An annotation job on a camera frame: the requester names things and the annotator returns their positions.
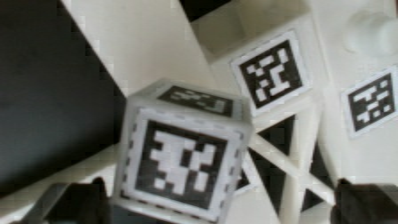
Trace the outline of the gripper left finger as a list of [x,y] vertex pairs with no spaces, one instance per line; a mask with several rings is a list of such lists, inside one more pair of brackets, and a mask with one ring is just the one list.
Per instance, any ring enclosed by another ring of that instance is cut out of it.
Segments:
[[55,183],[22,218],[20,224],[111,224],[105,181]]

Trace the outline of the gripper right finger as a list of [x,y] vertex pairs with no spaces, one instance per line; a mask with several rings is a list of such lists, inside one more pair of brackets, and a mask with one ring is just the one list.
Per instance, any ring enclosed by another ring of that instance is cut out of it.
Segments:
[[398,224],[398,186],[338,182],[331,224]]

